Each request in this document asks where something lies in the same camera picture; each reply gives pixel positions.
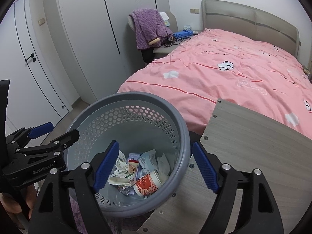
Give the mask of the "person's left hand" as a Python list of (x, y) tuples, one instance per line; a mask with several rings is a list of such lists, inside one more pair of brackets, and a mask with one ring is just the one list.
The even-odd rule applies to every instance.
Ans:
[[(33, 184), (28, 186), (26, 195), (23, 198), (25, 199), (25, 202), (28, 208), (30, 209), (28, 217), (31, 218), (32, 211), (36, 203), (36, 189)], [(22, 212), (22, 208), (19, 205), (19, 203), (16, 202), (12, 198), (12, 196), (1, 193), (1, 204), (3, 205), (5, 211), (10, 216), (12, 221), (18, 226), (18, 228), (24, 230), (25, 227), (23, 226), (23, 224), (21, 224), (21, 222), (17, 218), (17, 215)]]

